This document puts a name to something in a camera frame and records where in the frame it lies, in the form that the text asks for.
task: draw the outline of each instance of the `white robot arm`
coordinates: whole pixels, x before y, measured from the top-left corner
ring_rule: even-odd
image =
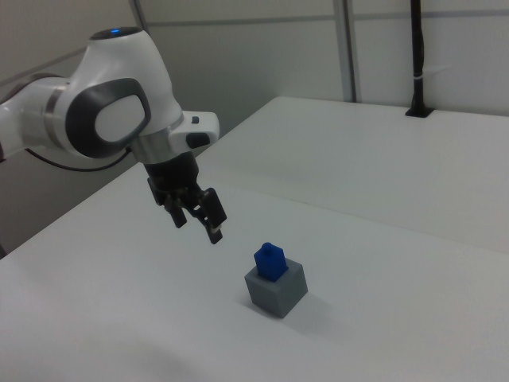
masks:
[[[89,158],[129,147],[176,226],[186,222],[185,208],[213,243],[226,215],[216,192],[196,183],[190,150],[218,137],[215,114],[182,111],[155,44],[134,27],[94,34],[69,78],[35,75],[0,100],[0,159],[36,146]]]

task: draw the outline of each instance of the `blue block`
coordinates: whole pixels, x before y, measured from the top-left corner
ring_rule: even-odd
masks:
[[[258,274],[272,282],[278,281],[288,269],[285,253],[280,247],[276,247],[271,243],[262,245],[262,248],[254,254],[254,261],[256,262]]]

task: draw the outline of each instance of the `gray block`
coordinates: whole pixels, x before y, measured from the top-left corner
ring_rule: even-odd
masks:
[[[251,301],[260,308],[284,318],[308,292],[302,265],[286,259],[288,270],[276,282],[258,275],[254,267],[244,277]]]

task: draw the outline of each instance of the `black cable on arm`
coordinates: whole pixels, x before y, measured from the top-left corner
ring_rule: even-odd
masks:
[[[116,160],[114,160],[112,163],[109,163],[109,164],[107,164],[105,166],[101,166],[101,167],[93,167],[91,169],[81,169],[79,167],[70,167],[70,166],[61,165],[60,163],[50,161],[49,159],[40,156],[38,153],[34,152],[31,149],[25,149],[25,151],[27,153],[29,153],[30,155],[33,155],[35,158],[40,159],[45,163],[48,163],[51,166],[55,166],[55,167],[58,167],[59,169],[63,169],[63,170],[67,170],[67,171],[76,171],[79,173],[94,173],[95,171],[103,171],[103,170],[110,169],[111,167],[118,165],[131,152],[130,148],[128,147],[128,148],[126,148],[126,152],[124,154],[122,154],[120,157],[118,157]]]

